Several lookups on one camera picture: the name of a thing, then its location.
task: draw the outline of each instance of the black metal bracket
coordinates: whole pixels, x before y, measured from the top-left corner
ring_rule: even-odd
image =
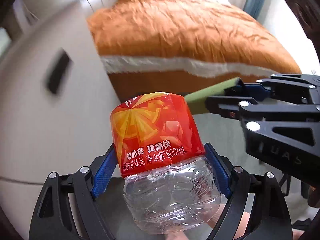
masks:
[[[258,103],[235,90],[233,96],[208,97],[205,105],[211,113],[241,121],[249,155],[319,187],[320,77],[284,74],[257,82],[270,98],[290,104]],[[251,129],[250,122],[258,128]]]
[[[255,193],[256,196],[245,237],[261,239],[263,235],[262,239],[292,239],[289,212],[273,174],[266,173],[265,176],[248,174],[240,166],[233,167],[228,158],[217,155],[210,144],[207,147],[212,148],[217,162],[229,177],[227,180],[229,185],[225,187],[230,188],[232,192],[208,240],[233,239],[249,193]],[[95,203],[95,197],[91,193],[95,186],[93,174],[99,174],[99,165],[104,165],[108,154],[97,157],[90,167],[84,166],[74,174],[59,176],[56,172],[50,173],[34,210],[30,240],[83,239],[75,227],[68,193],[75,194],[79,213],[90,240],[115,239],[105,225]],[[276,228],[278,235],[269,230],[268,226]]]
[[[287,197],[289,196],[289,191],[291,186],[291,176],[284,173],[281,180],[279,181],[279,186],[282,187],[285,182],[286,182],[286,192],[284,193],[284,196]]]

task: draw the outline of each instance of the crushed plastic bottle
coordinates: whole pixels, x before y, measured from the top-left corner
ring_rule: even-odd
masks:
[[[124,198],[139,228],[165,234],[198,226],[221,195],[185,99],[156,92],[132,98],[110,116]]]
[[[124,198],[137,226],[166,234],[206,223],[218,211],[221,194],[204,156],[126,177]]]

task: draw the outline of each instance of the bed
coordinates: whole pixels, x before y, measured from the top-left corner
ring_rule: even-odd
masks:
[[[39,18],[53,1],[58,6],[68,0],[44,0],[47,7],[23,1]],[[81,3],[122,102],[157,91],[186,95],[236,76],[255,82],[274,73],[301,73],[274,36],[242,10],[220,0]]]

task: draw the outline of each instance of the clear plastic bottle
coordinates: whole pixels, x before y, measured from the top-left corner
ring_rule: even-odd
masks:
[[[218,211],[221,194],[204,156],[125,178],[124,198],[137,226],[166,234],[198,226]]]

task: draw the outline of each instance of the silver screw head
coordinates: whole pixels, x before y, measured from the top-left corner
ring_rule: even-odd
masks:
[[[247,107],[247,106],[249,106],[249,102],[247,102],[247,101],[241,101],[241,102],[239,102],[239,105],[240,106],[243,106],[243,107]]]
[[[246,124],[246,127],[250,131],[258,131],[260,129],[260,125],[257,122],[251,121]]]
[[[267,172],[267,177],[270,178],[270,179],[273,179],[274,175],[273,175],[272,172]]]
[[[235,172],[236,173],[241,173],[243,171],[243,169],[240,166],[236,166],[235,167]]]
[[[49,178],[50,178],[50,179],[54,179],[55,177],[57,177],[57,173],[51,172],[51,173],[49,174]]]
[[[87,166],[83,166],[81,169],[80,169],[80,172],[81,173],[87,173],[89,171],[89,167]]]

